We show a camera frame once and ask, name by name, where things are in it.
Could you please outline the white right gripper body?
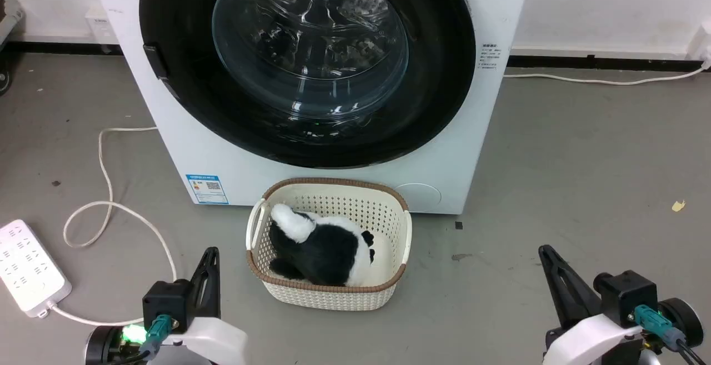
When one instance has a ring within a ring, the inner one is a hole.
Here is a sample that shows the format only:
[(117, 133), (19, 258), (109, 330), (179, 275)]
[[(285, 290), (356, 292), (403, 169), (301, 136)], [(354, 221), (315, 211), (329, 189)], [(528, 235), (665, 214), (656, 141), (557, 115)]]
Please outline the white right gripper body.
[(591, 365), (625, 337), (635, 337), (642, 330), (637, 324), (620, 327), (603, 314), (589, 317), (554, 340), (543, 357), (543, 365)]

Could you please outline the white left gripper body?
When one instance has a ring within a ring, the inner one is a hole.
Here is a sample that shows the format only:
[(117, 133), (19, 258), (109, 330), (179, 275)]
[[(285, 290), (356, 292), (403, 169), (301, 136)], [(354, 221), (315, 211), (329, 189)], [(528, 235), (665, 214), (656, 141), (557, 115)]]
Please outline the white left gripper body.
[(214, 317), (196, 317), (162, 346), (162, 365), (247, 365), (247, 334)]

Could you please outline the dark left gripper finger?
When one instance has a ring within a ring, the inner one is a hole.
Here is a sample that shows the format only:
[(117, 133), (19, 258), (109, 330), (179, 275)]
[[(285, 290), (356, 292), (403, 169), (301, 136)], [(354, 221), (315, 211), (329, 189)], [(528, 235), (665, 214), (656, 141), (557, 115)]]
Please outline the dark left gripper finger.
[(213, 316), (213, 248), (207, 248), (191, 277), (189, 304), (192, 317)]
[(201, 317), (221, 318), (220, 251), (207, 248), (201, 259)]

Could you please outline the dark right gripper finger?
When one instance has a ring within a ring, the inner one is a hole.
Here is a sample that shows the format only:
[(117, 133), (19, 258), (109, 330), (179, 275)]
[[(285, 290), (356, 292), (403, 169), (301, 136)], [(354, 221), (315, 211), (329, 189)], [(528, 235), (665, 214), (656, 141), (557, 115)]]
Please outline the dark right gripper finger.
[(578, 312), (578, 304), (566, 286), (572, 269), (553, 246), (540, 246), (538, 254), (560, 327), (569, 329), (573, 326), (574, 316)]
[(575, 322), (573, 325), (575, 325), (577, 322), (600, 314), (601, 299), (594, 289), (589, 287), (574, 269), (572, 269), (570, 273), (571, 277), (570, 280), (566, 282), (566, 286), (578, 304), (577, 315), (574, 316)]

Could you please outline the white front-load washing machine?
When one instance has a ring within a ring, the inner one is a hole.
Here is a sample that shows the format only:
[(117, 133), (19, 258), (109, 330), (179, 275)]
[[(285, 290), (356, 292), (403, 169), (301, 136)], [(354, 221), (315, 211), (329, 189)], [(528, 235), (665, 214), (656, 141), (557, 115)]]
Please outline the white front-load washing machine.
[[(181, 175), (220, 178), (232, 206), (255, 204), (269, 186), (290, 178), (339, 178), (389, 188), (425, 183), (442, 194), (433, 214), (461, 214), (482, 151), (483, 140), (503, 81), (525, 0), (467, 0), (475, 33), (473, 81), (453, 119), (427, 144), (394, 158), (358, 168), (306, 168), (275, 162), (241, 149), (193, 118), (152, 71), (144, 53), (139, 0), (100, 0), (168, 153)], [(477, 70), (477, 48), (499, 44), (496, 71)]]

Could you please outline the round black glass washer door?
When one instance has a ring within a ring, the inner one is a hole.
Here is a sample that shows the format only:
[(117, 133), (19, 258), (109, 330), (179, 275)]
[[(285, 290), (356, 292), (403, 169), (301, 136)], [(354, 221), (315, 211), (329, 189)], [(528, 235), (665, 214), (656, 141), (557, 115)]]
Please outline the round black glass washer door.
[(193, 118), (295, 167), (409, 154), (473, 81), (467, 0), (139, 0), (139, 23)]

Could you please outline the blue energy label sticker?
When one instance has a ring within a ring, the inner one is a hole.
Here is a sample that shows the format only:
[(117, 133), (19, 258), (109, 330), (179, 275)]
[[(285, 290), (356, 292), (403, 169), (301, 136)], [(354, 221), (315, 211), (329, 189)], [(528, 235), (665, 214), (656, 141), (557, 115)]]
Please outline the blue energy label sticker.
[(189, 190), (197, 204), (229, 205), (220, 178), (213, 175), (186, 175)]

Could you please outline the black and white plush panda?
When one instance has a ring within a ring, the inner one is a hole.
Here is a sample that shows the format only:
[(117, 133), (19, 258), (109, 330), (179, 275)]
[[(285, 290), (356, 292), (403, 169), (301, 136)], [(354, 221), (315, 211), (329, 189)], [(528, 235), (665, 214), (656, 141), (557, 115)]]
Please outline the black and white plush panda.
[(346, 217), (272, 206), (270, 271), (315, 286), (363, 287), (375, 259), (375, 237)]

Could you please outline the cream woven laundry basket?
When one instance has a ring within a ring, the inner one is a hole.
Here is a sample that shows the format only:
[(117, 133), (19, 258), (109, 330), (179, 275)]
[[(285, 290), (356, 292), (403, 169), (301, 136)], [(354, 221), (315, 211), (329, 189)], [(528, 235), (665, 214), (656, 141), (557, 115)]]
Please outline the cream woven laundry basket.
[[(375, 238), (375, 261), (363, 287), (314, 286), (290, 281), (269, 269), (276, 252), (270, 241), (272, 206), (284, 203), (322, 217), (351, 219)], [(333, 311), (383, 307), (405, 273), (412, 242), (412, 218), (404, 198), (376, 183), (337, 178), (292, 178), (274, 184), (254, 205), (246, 231), (247, 264), (277, 300)]]

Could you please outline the round white filter cover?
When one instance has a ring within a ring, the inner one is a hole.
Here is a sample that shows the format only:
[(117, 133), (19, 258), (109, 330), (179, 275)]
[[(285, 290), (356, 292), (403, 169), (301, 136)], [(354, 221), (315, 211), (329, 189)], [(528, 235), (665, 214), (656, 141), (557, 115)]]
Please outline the round white filter cover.
[(434, 186), (425, 183), (405, 183), (394, 187), (404, 198), (410, 212), (436, 213), (442, 202), (442, 194)]

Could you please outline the white power strip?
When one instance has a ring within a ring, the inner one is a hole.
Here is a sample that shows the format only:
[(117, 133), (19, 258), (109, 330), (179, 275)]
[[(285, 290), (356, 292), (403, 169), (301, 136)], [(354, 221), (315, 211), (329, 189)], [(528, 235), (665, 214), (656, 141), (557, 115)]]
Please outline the white power strip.
[(0, 279), (22, 312), (45, 318), (72, 290), (31, 227), (16, 219), (0, 227)]

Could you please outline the white warning text sticker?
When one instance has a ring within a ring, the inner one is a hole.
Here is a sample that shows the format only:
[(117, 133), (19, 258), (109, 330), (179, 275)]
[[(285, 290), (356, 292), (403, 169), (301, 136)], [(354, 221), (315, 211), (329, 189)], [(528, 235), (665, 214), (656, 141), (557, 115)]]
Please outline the white warning text sticker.
[(502, 53), (499, 44), (482, 43), (477, 48), (477, 70), (496, 71), (501, 64)]

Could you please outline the white wall plug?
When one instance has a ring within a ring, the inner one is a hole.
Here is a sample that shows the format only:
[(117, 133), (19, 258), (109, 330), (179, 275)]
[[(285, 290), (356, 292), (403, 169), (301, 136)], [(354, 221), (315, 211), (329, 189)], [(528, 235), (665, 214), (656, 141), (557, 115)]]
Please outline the white wall plug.
[(711, 68), (711, 19), (703, 21), (687, 46), (686, 59), (701, 61), (704, 69)]

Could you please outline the white wall outlet box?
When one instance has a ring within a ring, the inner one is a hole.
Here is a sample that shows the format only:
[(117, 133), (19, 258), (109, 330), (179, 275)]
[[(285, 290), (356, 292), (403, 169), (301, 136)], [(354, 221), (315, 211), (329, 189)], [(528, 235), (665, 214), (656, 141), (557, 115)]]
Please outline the white wall outlet box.
[(84, 19), (98, 44), (119, 44), (108, 15), (101, 6), (91, 7)]

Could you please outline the grey metal furniture frame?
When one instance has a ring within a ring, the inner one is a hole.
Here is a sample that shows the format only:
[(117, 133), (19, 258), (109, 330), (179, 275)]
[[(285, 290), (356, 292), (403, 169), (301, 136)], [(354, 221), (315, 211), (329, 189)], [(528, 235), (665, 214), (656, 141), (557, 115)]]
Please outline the grey metal furniture frame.
[(0, 0), (0, 51), (23, 18), (24, 11), (18, 0)]

